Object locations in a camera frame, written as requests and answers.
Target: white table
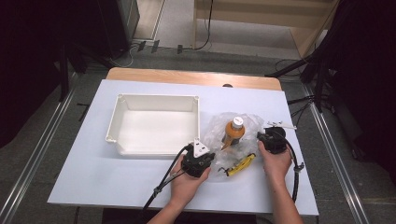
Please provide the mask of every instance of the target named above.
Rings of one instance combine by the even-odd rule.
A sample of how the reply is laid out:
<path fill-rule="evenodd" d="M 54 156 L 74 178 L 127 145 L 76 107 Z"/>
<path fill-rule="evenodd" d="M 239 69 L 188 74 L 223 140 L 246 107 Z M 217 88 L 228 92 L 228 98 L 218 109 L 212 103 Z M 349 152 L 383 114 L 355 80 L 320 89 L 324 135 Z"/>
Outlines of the white table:
<path fill-rule="evenodd" d="M 133 160 L 118 154 L 105 141 L 119 93 L 198 95 L 201 130 L 223 112 L 255 114 L 264 120 L 291 123 L 283 91 L 222 88 L 185 84 L 103 80 L 81 126 L 48 203 L 103 207 L 142 207 L 158 186 L 170 160 Z M 294 130 L 287 138 L 299 162 L 304 161 Z M 286 176 L 292 192 L 292 167 Z M 161 208 L 169 199 L 163 189 L 150 207 Z M 306 169 L 300 174 L 297 208 L 301 215 L 316 216 L 318 209 Z M 225 180 L 209 178 L 186 210 L 233 213 L 272 213 L 270 195 L 259 157 L 241 173 Z"/>

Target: plastic bag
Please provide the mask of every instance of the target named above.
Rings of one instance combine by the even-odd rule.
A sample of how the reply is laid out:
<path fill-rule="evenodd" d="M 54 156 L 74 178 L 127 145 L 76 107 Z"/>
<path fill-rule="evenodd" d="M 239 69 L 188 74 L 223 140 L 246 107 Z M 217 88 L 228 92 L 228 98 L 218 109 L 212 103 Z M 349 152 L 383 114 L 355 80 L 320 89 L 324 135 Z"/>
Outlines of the plastic bag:
<path fill-rule="evenodd" d="M 221 150 L 221 142 L 225 134 L 226 124 L 234 117 L 241 117 L 244 120 L 245 134 L 239 143 Z M 214 178 L 223 178 L 227 175 L 224 170 L 235 166 L 250 153 L 259 153 L 257 147 L 257 132 L 262 130 L 264 120 L 257 115 L 237 114 L 232 112 L 219 114 L 210 120 L 206 130 L 201 134 L 201 142 L 210 148 L 210 152 L 216 153 L 212 161 L 212 172 Z"/>

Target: wire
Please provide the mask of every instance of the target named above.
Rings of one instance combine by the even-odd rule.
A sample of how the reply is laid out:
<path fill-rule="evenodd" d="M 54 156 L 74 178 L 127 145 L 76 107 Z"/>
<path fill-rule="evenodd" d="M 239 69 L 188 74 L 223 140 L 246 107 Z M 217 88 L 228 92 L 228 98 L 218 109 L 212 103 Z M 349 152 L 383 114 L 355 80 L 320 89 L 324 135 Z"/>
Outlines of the wire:
<path fill-rule="evenodd" d="M 76 209 L 74 224 L 77 224 L 77 223 L 78 223 L 78 213 L 79 213 L 79 206 L 78 206 L 77 209 Z"/>
<path fill-rule="evenodd" d="M 282 60 L 276 62 L 276 64 L 275 64 L 275 70 L 278 72 L 279 70 L 277 69 L 277 66 L 278 66 L 280 63 L 283 63 L 283 62 L 286 62 L 286 61 L 296 62 L 296 61 L 298 61 L 298 60 L 293 60 L 293 59 L 282 59 Z M 300 76 L 300 75 L 301 75 L 300 67 L 298 67 L 297 70 L 298 70 L 298 74 L 285 74 L 284 76 L 285 76 L 285 77 L 297 77 L 297 76 Z"/>
<path fill-rule="evenodd" d="M 288 146 L 290 148 L 291 156 L 292 156 L 291 159 L 294 162 L 294 168 L 293 168 L 293 170 L 294 170 L 294 186 L 293 186 L 293 193 L 292 193 L 291 198 L 293 199 L 294 202 L 296 202 L 298 186 L 299 186 L 299 182 L 300 182 L 299 173 L 301 170 L 304 169 L 304 163 L 302 162 L 301 165 L 298 164 L 296 154 L 294 152 L 293 147 L 291 146 L 291 143 L 288 141 L 288 139 L 286 139 L 282 134 L 280 134 L 278 132 L 273 132 L 273 133 L 276 133 L 277 135 L 282 137 L 283 140 L 285 140 L 286 144 L 288 144 Z"/>
<path fill-rule="evenodd" d="M 169 176 L 169 174 L 171 173 L 175 163 L 177 162 L 178 158 L 180 157 L 180 155 L 184 152 L 184 150 L 189 150 L 191 149 L 192 145 L 188 144 L 187 146 L 183 147 L 176 155 L 175 159 L 172 161 L 172 164 L 169 166 L 169 169 L 166 171 L 165 175 L 163 176 L 163 180 L 161 180 L 161 183 L 154 189 L 154 192 L 151 194 L 150 198 L 148 199 L 148 201 L 146 202 L 146 204 L 143 206 L 142 211 L 140 211 L 140 214 L 137 216 L 137 218 L 134 220 L 134 223 L 138 223 L 140 221 L 140 219 L 143 217 L 144 213 L 146 212 L 146 210 L 149 208 L 150 204 L 152 203 L 152 201 L 155 199 L 155 197 L 157 197 L 157 195 L 159 193 L 161 193 L 161 191 L 163 190 L 163 187 L 165 187 L 167 184 L 169 184 L 172 180 L 174 180 L 175 178 L 183 175 L 186 171 L 182 171 L 180 174 L 179 172 L 181 170 L 178 170 L 175 174 Z"/>
<path fill-rule="evenodd" d="M 187 48 L 187 49 L 200 50 L 200 49 L 203 49 L 206 46 L 207 42 L 209 42 L 209 38 L 210 38 L 210 22 L 212 21 L 212 11 L 213 11 L 213 0 L 211 0 L 211 3 L 210 3 L 209 22 L 207 23 L 207 29 L 206 29 L 207 30 L 206 42 L 201 47 L 199 47 L 198 49 L 193 49 L 193 48 Z"/>
<path fill-rule="evenodd" d="M 114 62 L 111 58 L 110 58 L 110 61 L 113 62 L 113 63 L 114 63 L 116 66 L 118 66 L 118 67 L 123 67 L 123 68 L 125 68 L 125 67 L 131 66 L 132 63 L 134 63 L 134 57 L 132 56 L 132 50 L 135 49 L 135 48 L 137 48 L 138 46 L 139 46 L 139 45 L 138 45 L 138 44 L 135 44 L 135 43 L 133 43 L 133 44 L 131 45 L 131 48 L 129 49 L 129 56 L 131 56 L 131 62 L 128 63 L 127 65 L 120 65 L 120 64 Z"/>

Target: floor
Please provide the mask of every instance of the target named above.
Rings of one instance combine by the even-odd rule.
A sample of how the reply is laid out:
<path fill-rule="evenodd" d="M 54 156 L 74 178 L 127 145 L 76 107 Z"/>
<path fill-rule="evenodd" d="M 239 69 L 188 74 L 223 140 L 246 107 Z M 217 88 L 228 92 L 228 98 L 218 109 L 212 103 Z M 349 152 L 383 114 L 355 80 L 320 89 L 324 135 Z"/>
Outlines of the floor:
<path fill-rule="evenodd" d="M 297 50 L 290 42 L 292 40 L 286 27 L 257 27 L 256 25 L 216 22 L 212 24 L 211 47 L 208 45 L 207 49 L 202 51 L 185 50 L 182 54 L 176 54 L 176 49 L 167 48 L 174 48 L 178 44 L 188 46 L 191 43 L 189 31 L 191 28 L 187 19 L 191 15 L 188 11 L 191 2 L 191 0 L 165 1 L 158 30 L 154 32 L 154 39 L 160 40 L 160 47 L 162 47 L 157 53 L 150 53 L 150 47 L 140 52 L 134 49 L 131 50 L 131 55 L 125 54 L 116 62 L 120 65 L 133 62 L 130 67 L 136 68 L 212 71 L 261 76 L 273 73 L 292 63 L 292 60 L 299 59 Z M 177 16 L 185 16 L 185 19 L 178 19 Z M 251 29 L 251 35 L 241 35 L 247 31 L 245 29 L 248 27 Z M 198 39 L 200 43 L 203 43 L 205 40 L 203 23 L 199 29 Z M 227 34 L 233 38 L 226 39 L 221 34 Z M 89 104 L 100 81 L 106 78 L 107 69 L 89 58 L 87 62 L 89 62 L 89 68 L 86 74 L 77 75 L 75 93 L 56 133 L 50 139 L 45 156 L 29 188 L 23 192 L 18 210 L 12 214 L 12 223 L 71 223 L 75 218 L 76 207 L 47 204 L 47 199 L 81 125 L 80 119 L 85 106 L 78 104 Z M 280 80 L 282 90 L 288 99 L 304 96 L 303 86 L 298 78 L 288 76 Z M 19 135 L 10 144 L 0 149 L 0 164 L 2 164 L 0 166 L 0 203 L 7 201 L 8 194 L 18 180 L 24 165 L 35 151 L 35 145 L 45 131 L 53 111 L 59 105 L 59 95 L 60 90 L 55 90 L 29 119 Z M 301 106 L 304 106 L 304 103 L 291 105 L 290 112 L 298 110 Z M 370 222 L 396 223 L 394 213 L 396 188 L 390 182 L 388 173 L 374 162 L 354 160 L 350 153 L 350 145 L 336 116 L 327 110 L 324 111 L 324 116 Z M 306 169 L 316 193 L 319 210 L 318 219 L 304 217 L 304 222 L 354 223 L 355 218 L 350 212 L 339 178 L 323 144 L 316 121 L 309 110 L 303 113 L 298 128 L 297 136 L 304 154 Z M 100 207 L 81 207 L 78 213 L 78 223 L 101 223 L 102 211 Z M 258 223 L 268 223 L 266 218 L 272 217 L 259 215 Z"/>

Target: cord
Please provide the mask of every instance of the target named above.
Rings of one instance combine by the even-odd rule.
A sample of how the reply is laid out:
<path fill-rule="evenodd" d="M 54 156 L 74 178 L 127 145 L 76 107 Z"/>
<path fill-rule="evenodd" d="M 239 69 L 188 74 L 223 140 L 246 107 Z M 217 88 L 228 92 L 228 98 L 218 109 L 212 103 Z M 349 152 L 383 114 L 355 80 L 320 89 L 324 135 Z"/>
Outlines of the cord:
<path fill-rule="evenodd" d="M 131 45 L 131 48 L 129 49 L 129 55 L 131 56 L 131 62 L 128 63 L 127 65 L 120 65 L 120 64 L 114 62 L 111 58 L 110 58 L 110 61 L 111 61 L 112 63 L 114 63 L 116 66 L 122 67 L 122 68 L 131 66 L 132 63 L 134 63 L 134 57 L 132 56 L 132 50 L 135 49 L 135 48 L 137 48 L 138 46 L 139 46 L 138 44 L 132 44 L 132 45 Z"/>
<path fill-rule="evenodd" d="M 151 196 L 149 197 L 148 201 L 146 202 L 146 204 L 143 206 L 142 211 L 140 211 L 139 216 L 136 218 L 136 220 L 134 221 L 134 223 L 138 223 L 140 221 L 140 219 L 143 217 L 144 213 L 146 212 L 146 210 L 149 208 L 149 206 L 151 205 L 152 201 L 155 199 L 155 197 L 157 197 L 157 195 L 159 193 L 161 193 L 161 191 L 163 190 L 163 187 L 165 187 L 167 184 L 169 184 L 172 180 L 174 180 L 175 178 L 183 175 L 185 173 L 185 171 L 182 171 L 180 173 L 181 170 L 178 170 L 176 172 L 175 175 L 171 175 L 169 176 L 169 174 L 171 173 L 171 170 L 173 169 L 175 163 L 177 162 L 178 158 L 180 157 L 180 155 L 184 152 L 184 150 L 188 150 L 189 147 L 192 147 L 192 145 L 187 145 L 185 147 L 183 147 L 176 155 L 175 159 L 172 161 L 172 164 L 169 166 L 169 169 L 166 171 L 165 175 L 163 176 L 163 180 L 161 180 L 161 183 L 154 189 L 154 192 L 151 194 Z"/>
<path fill-rule="evenodd" d="M 78 213 L 79 213 L 79 206 L 76 208 L 74 224 L 78 223 Z"/>
<path fill-rule="evenodd" d="M 210 38 L 210 22 L 212 21 L 212 11 L 213 11 L 213 0 L 211 0 L 211 2 L 210 2 L 209 22 L 207 23 L 207 29 L 206 29 L 207 30 L 206 42 L 201 47 L 199 47 L 198 49 L 193 49 L 193 48 L 187 48 L 187 49 L 200 50 L 200 49 L 203 49 L 206 46 L 207 42 L 209 42 L 209 38 Z"/>
<path fill-rule="evenodd" d="M 304 169 L 304 163 L 302 162 L 301 165 L 298 164 L 297 162 L 297 157 L 296 154 L 294 152 L 293 147 L 291 146 L 290 142 L 288 141 L 288 139 L 286 139 L 282 134 L 277 133 L 277 132 L 273 132 L 276 133 L 277 135 L 279 135 L 280 137 L 283 138 L 283 140 L 285 140 L 286 144 L 288 144 L 290 151 L 291 151 L 291 156 L 294 162 L 294 186 L 293 186 L 293 193 L 291 198 L 293 199 L 294 202 L 296 202 L 297 200 L 297 192 L 298 192 L 298 186 L 299 186 L 299 182 L 300 182 L 300 178 L 299 178 L 299 173 L 301 170 Z"/>
<path fill-rule="evenodd" d="M 275 70 L 278 72 L 279 70 L 277 69 L 277 66 L 278 66 L 280 63 L 283 63 L 283 62 L 286 62 L 286 61 L 296 62 L 296 61 L 298 61 L 298 60 L 293 60 L 293 59 L 282 59 L 282 60 L 276 62 L 276 64 L 275 64 Z M 297 71 L 298 71 L 298 74 L 285 74 L 284 76 L 285 76 L 285 77 L 297 77 L 297 76 L 300 76 L 300 75 L 301 75 L 300 67 L 297 68 Z"/>
<path fill-rule="evenodd" d="M 306 103 L 304 106 L 302 106 L 302 107 L 301 107 L 300 109 L 298 109 L 297 111 L 294 111 L 293 113 L 290 114 L 290 116 L 293 118 L 293 117 L 297 116 L 297 115 L 300 113 L 299 117 L 297 118 L 297 122 L 296 122 L 296 125 L 295 125 L 296 127 L 298 127 L 298 124 L 299 124 L 299 122 L 300 122 L 300 118 L 301 118 L 301 116 L 303 115 L 303 113 L 305 112 L 305 110 L 306 110 L 312 103 L 315 102 L 315 99 L 316 99 L 316 96 L 315 96 L 315 95 L 308 95 L 308 96 L 305 96 L 305 97 L 303 97 L 303 98 L 301 98 L 301 99 L 296 99 L 296 100 L 290 100 L 290 101 L 288 101 L 288 105 L 293 105 L 293 104 L 296 104 L 296 103 L 299 103 L 299 102 L 308 100 L 308 103 Z M 323 94 L 323 95 L 321 96 L 321 100 L 322 100 L 322 101 L 325 101 L 325 102 L 329 101 L 329 95 Z"/>

